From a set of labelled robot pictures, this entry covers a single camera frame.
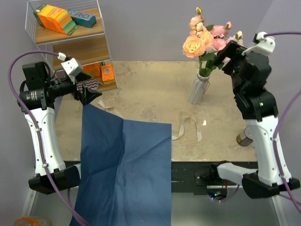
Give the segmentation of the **pink rose stem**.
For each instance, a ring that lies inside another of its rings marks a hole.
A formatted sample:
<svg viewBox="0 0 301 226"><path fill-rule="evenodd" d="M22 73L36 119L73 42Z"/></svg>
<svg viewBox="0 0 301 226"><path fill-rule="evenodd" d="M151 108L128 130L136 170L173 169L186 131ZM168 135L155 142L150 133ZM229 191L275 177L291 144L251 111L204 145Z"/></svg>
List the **pink rose stem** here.
<svg viewBox="0 0 301 226"><path fill-rule="evenodd" d="M225 25L212 25L210 33L213 35L214 40L212 49L220 51L226 46L226 40L229 30L232 28L232 23L228 21Z"/></svg>
<svg viewBox="0 0 301 226"><path fill-rule="evenodd" d="M238 31L234 36L229 37L226 40L226 44L228 44L230 41L235 41L238 45L243 46L243 33L242 33L242 31Z"/></svg>

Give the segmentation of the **peach rose stem long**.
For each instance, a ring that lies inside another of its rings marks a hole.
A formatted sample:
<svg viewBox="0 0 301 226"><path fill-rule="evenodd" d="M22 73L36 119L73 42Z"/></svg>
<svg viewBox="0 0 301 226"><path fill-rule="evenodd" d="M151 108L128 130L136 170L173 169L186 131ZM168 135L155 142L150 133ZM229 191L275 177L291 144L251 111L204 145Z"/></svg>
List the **peach rose stem long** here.
<svg viewBox="0 0 301 226"><path fill-rule="evenodd" d="M202 31L199 35L190 35L182 46L183 54L199 62L198 73L201 77L209 77L213 70L215 53L211 51L214 37L209 31Z"/></svg>

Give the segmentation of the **peach rose stem short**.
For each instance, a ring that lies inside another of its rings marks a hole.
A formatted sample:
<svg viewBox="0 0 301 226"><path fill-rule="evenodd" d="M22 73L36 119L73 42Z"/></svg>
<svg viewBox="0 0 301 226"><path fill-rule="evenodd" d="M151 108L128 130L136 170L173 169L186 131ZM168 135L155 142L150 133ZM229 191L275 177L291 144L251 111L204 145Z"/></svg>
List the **peach rose stem short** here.
<svg viewBox="0 0 301 226"><path fill-rule="evenodd" d="M213 24L204 25L205 19L202 16L203 9L196 7L196 15L190 19L189 28L190 35L200 35L201 32L211 31L213 29Z"/></svg>

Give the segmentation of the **blue wrapping paper sheet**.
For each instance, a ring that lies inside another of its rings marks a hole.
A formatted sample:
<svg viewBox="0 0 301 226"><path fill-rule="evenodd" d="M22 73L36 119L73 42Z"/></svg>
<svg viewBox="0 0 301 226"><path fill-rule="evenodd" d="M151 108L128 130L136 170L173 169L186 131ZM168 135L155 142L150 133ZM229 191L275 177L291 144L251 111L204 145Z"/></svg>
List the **blue wrapping paper sheet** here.
<svg viewBox="0 0 301 226"><path fill-rule="evenodd" d="M91 226L171 225L171 134L84 106L75 210Z"/></svg>

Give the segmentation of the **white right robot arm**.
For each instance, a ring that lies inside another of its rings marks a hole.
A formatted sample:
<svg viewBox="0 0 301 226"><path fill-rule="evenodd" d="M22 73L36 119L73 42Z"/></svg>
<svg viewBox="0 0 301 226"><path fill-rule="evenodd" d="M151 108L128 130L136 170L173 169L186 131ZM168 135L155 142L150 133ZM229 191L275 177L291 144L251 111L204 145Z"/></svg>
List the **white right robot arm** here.
<svg viewBox="0 0 301 226"><path fill-rule="evenodd" d="M276 131L276 99L264 87L271 73L266 44L257 42L252 48L245 48L231 40L214 60L218 66L225 58L230 59L222 70L231 77L234 99L251 133L258 168L221 161L211 165L209 178L215 185L225 180L240 185L252 199L269 198L301 186L286 166Z"/></svg>

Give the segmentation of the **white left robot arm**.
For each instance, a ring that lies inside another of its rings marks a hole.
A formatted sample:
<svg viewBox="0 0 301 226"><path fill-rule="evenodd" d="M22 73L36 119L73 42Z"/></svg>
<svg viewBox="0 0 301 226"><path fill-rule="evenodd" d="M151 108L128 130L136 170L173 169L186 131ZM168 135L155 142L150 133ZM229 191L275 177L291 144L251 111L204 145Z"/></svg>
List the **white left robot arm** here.
<svg viewBox="0 0 301 226"><path fill-rule="evenodd" d="M53 79L46 62L23 65L25 80L19 89L23 105L21 111L30 127L35 151L35 177L29 179L29 187L43 194L67 190L79 185L80 178L87 185L97 181L97 172L85 169L80 174L79 165L66 167L58 147L55 133L56 98L71 94L82 105L88 105L101 92L90 89L86 81L91 77L75 58L68 57L61 63L66 78Z"/></svg>

